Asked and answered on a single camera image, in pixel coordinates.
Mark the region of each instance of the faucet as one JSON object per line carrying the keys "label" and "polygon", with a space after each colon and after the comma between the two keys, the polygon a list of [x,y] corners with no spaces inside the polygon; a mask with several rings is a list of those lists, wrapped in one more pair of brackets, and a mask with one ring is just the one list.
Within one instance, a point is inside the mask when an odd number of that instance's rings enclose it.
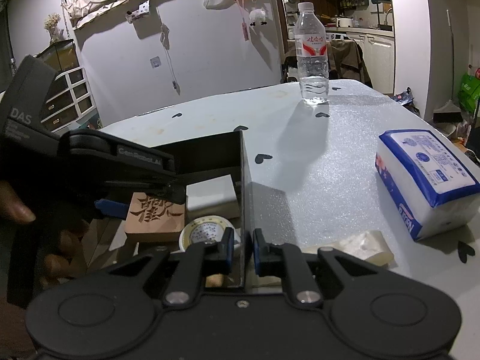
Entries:
{"label": "faucet", "polygon": [[384,23],[384,25],[386,25],[386,26],[388,25],[388,21],[387,21],[388,15],[389,15],[391,12],[392,12],[392,15],[393,15],[393,8],[390,8],[390,9],[387,11],[387,14],[386,14],[386,16],[385,16],[385,21],[384,21],[383,23]]}

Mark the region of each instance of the white bottle cap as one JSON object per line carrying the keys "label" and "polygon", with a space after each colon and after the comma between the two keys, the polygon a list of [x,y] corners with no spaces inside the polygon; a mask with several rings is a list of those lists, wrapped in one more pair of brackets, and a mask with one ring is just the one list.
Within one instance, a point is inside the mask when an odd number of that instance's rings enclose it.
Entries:
{"label": "white bottle cap", "polygon": [[314,3],[298,3],[298,10],[299,11],[313,11],[314,10]]}

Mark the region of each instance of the table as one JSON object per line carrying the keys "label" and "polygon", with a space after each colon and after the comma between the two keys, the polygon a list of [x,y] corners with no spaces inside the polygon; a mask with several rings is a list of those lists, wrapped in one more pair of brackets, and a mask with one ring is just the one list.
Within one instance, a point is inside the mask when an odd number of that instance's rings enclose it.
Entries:
{"label": "table", "polygon": [[[335,80],[328,104],[311,107],[302,102],[298,83],[287,83],[177,104],[103,131],[155,147],[238,126],[248,128],[254,224],[268,242],[308,247],[381,230],[395,255],[391,270],[445,291],[462,309],[452,355],[478,357],[480,259],[460,262],[457,243],[480,250],[480,215],[468,227],[412,241],[375,170],[378,135],[400,128],[441,135],[390,98],[357,81]],[[272,158],[256,163],[258,154]],[[454,154],[466,159],[457,148]],[[471,172],[480,179],[480,168]]]}

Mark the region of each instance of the green bag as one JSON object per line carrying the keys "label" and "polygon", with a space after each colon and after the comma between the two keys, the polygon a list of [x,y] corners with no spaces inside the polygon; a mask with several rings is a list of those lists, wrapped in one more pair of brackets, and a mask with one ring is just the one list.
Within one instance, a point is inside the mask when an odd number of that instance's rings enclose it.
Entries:
{"label": "green bag", "polygon": [[462,84],[460,85],[460,92],[458,93],[458,99],[460,106],[470,112],[475,113],[477,108],[477,102],[480,98],[480,79],[476,79],[473,76],[465,73],[462,77]]}

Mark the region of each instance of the red and white label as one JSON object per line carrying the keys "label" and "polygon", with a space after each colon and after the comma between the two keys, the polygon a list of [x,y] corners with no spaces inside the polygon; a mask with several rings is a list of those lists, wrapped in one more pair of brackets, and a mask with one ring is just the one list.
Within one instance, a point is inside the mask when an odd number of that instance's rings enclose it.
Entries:
{"label": "red and white label", "polygon": [[327,43],[324,36],[318,34],[296,35],[297,56],[325,56]]}

